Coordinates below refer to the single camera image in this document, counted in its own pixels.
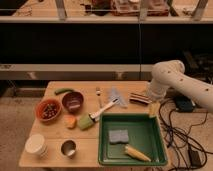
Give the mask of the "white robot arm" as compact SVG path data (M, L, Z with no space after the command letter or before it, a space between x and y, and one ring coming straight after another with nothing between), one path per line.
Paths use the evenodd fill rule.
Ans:
M158 62L152 67L152 80L146 94L153 102L161 101L172 87L213 114L213 85L184 74L180 60Z

